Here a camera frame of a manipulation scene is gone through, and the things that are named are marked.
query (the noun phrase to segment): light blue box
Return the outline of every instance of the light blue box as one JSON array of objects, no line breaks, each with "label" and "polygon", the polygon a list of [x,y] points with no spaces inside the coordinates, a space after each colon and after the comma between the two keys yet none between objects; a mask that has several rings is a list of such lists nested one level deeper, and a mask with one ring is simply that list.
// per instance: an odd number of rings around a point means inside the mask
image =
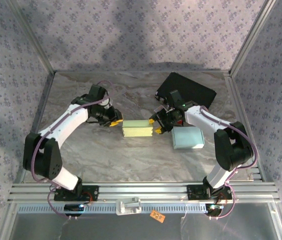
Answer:
[{"label": "light blue box", "polygon": [[201,149],[205,145],[203,132],[196,126],[174,126],[171,132],[174,149]]}]

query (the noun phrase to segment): light yellow block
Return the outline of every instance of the light yellow block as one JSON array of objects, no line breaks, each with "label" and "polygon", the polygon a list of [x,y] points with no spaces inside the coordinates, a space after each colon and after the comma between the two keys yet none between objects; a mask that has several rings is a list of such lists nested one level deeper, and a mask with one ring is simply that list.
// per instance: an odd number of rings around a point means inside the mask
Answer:
[{"label": "light yellow block", "polygon": [[124,137],[151,137],[153,125],[149,120],[124,120],[122,130]]}]

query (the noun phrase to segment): marble surface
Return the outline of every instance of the marble surface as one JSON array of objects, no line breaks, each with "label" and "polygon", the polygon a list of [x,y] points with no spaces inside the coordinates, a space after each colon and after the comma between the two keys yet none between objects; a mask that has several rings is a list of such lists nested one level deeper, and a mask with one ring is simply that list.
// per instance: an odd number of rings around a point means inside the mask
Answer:
[{"label": "marble surface", "polygon": [[[181,72],[187,78],[216,91],[210,112],[235,121],[235,113],[221,72]],[[53,123],[77,96],[88,93],[101,80],[113,82],[121,93],[112,98],[125,120],[145,120],[161,104],[154,93],[169,72],[57,73],[40,129]],[[217,163],[213,138],[205,137],[202,149],[173,149],[171,133],[152,137],[123,137],[122,124],[100,127],[83,123],[64,142],[64,166],[84,182],[119,181],[202,181]],[[234,180],[252,180],[249,170],[240,170]],[[26,182],[32,182],[27,172]]]}]

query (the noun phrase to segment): cable clip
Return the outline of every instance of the cable clip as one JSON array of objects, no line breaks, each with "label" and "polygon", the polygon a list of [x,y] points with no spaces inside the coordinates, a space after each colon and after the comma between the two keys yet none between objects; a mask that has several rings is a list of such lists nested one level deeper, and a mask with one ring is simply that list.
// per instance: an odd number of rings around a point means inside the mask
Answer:
[{"label": "cable clip", "polygon": [[72,115],[72,110],[70,110],[69,108],[65,111],[67,114],[69,114],[69,116]]}]

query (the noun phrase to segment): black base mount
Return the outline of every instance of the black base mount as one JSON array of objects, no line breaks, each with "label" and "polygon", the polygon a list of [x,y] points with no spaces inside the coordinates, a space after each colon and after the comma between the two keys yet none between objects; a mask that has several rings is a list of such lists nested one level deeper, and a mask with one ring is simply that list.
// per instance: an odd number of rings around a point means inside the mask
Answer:
[{"label": "black base mount", "polygon": [[56,202],[94,202],[98,200],[99,186],[82,185],[82,179],[79,178],[74,190],[69,191],[61,188],[57,189],[54,194]]},{"label": "black base mount", "polygon": [[191,200],[232,200],[231,189],[228,186],[223,186],[218,191],[212,192],[204,184],[186,186],[187,199]]}]

